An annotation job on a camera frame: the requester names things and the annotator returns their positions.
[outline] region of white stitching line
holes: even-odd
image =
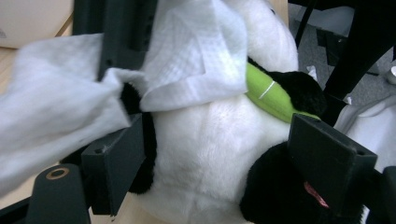
[[[274,86],[274,84],[275,84],[275,82],[272,81],[272,82],[271,82],[271,85],[267,88],[267,90],[265,90],[265,91],[262,93],[262,95],[259,97],[259,100],[260,100],[262,97],[264,97],[264,95]]]

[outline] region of panda plush toy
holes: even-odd
[[[147,151],[131,187],[136,201],[156,218],[177,224],[359,223],[358,218],[336,217],[288,159],[286,143],[292,114],[319,117],[326,102],[318,83],[298,72],[297,49],[291,33],[267,1],[159,1],[163,10],[156,15],[150,46],[154,53],[148,53],[145,68],[150,69],[152,61],[163,63],[161,72],[176,69],[168,66],[170,63],[155,61],[158,58],[155,49],[164,52],[163,41],[173,43],[173,39],[163,37],[156,41],[155,38],[165,34],[161,32],[174,32],[174,38],[185,34],[177,32],[176,24],[189,24],[188,17],[198,10],[195,4],[212,4],[220,13],[229,12],[238,18],[239,23],[223,20],[226,25],[220,31],[225,38],[234,38],[230,34],[236,26],[247,32],[243,36],[245,42],[235,41],[243,43],[243,47],[246,43],[243,61],[236,64],[243,68],[238,74],[243,78],[237,82],[247,89],[229,96],[220,94],[214,101],[196,100],[192,105],[168,107],[171,103],[158,98],[169,95],[171,102],[174,96],[183,95],[177,94],[173,83],[183,81],[178,86],[182,89],[187,78],[169,81],[177,77],[156,77],[167,88],[157,97],[150,97],[153,90],[160,89],[159,84],[153,84],[157,79],[141,77],[132,82],[142,96],[142,110],[152,116],[157,142],[155,151]],[[190,13],[175,10],[186,7],[192,8]],[[166,17],[167,13],[173,13],[172,17]],[[177,18],[183,15],[185,20],[179,21]],[[208,18],[202,20],[217,23]],[[176,21],[172,31],[161,27],[168,21]],[[186,38],[176,44],[188,41],[192,40]],[[235,45],[227,47],[236,49]],[[185,50],[189,50],[192,60],[200,57],[194,50]],[[218,56],[222,57],[223,53],[220,51]],[[186,70],[189,65],[200,64],[177,53],[169,57],[175,58],[179,65],[186,64]],[[227,88],[226,84],[217,84],[210,91]],[[200,94],[189,90],[183,97],[194,101],[196,95]],[[160,103],[164,104],[163,109],[157,106]]]

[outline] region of table surface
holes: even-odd
[[[288,16],[288,1],[286,0],[269,0],[276,12],[282,17],[286,24],[289,23]],[[71,27],[69,26],[63,35],[70,35]],[[15,59],[17,49],[6,49],[0,48],[0,94],[6,92],[7,84],[11,77],[12,64]],[[26,197],[29,197],[34,184],[35,176],[28,179],[22,186],[9,193],[6,197],[0,199],[0,209],[18,202]],[[134,203],[134,196],[128,194],[124,200],[124,203],[120,209],[117,217],[107,216],[92,216],[92,223],[94,224],[105,224],[105,223],[151,223],[151,224],[164,224],[160,220],[151,217],[149,214],[144,212],[141,208],[137,207]]]

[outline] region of white fur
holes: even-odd
[[[288,138],[289,124],[245,96],[154,113],[158,157],[151,190],[139,196],[170,223],[244,223],[238,204],[250,166]]]
[[[289,28],[265,0],[223,0],[245,20],[247,54],[268,71],[298,70],[298,53]]]

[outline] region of stuffed animal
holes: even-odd
[[[245,77],[242,82],[246,82],[247,91],[163,110],[142,106],[151,111],[157,148],[147,152],[131,187],[139,205],[169,223],[358,223],[354,218],[334,216],[288,159],[286,143],[292,114],[318,117],[326,103],[318,83],[297,72],[297,49],[287,26],[265,0],[206,2],[221,12],[229,10],[245,25],[247,52],[244,74],[239,75]],[[160,21],[156,22],[165,22],[162,16],[169,11],[157,14]],[[180,15],[178,12],[171,18]],[[230,24],[222,31],[229,34],[232,29]],[[160,45],[155,42],[152,47],[166,47]],[[133,82],[144,103],[148,93],[158,88],[151,81],[155,80]],[[172,92],[169,83],[165,85],[168,91],[159,96]]]

